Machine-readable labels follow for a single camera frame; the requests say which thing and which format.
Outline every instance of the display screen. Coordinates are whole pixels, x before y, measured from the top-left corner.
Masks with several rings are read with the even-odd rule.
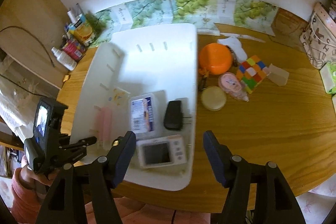
[[[143,147],[146,165],[171,162],[168,143],[147,145]]]
[[[42,137],[44,137],[47,117],[48,117],[48,110],[44,106],[40,106],[39,113],[37,114],[36,128],[38,132],[40,132]]]

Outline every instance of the black charger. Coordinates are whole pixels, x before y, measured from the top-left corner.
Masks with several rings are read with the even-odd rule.
[[[180,100],[169,101],[163,120],[163,125],[168,130],[180,131],[183,127],[182,102]]]

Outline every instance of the orange container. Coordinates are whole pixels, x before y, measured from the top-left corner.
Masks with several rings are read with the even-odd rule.
[[[198,57],[202,69],[212,75],[221,75],[227,72],[232,65],[232,55],[227,46],[219,43],[211,43],[201,49]]]

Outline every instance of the white bottle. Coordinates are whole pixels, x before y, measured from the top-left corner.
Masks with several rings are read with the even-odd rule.
[[[53,47],[51,51],[53,52],[57,61],[61,63],[64,67],[66,67],[68,70],[74,70],[76,68],[77,62],[73,60],[68,54],[66,54],[63,51],[60,51],[59,49],[56,49],[55,47]]]

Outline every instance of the round beige lid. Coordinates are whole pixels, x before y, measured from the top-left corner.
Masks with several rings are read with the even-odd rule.
[[[226,103],[226,94],[218,86],[209,86],[203,90],[201,101],[206,109],[211,111],[218,111]]]

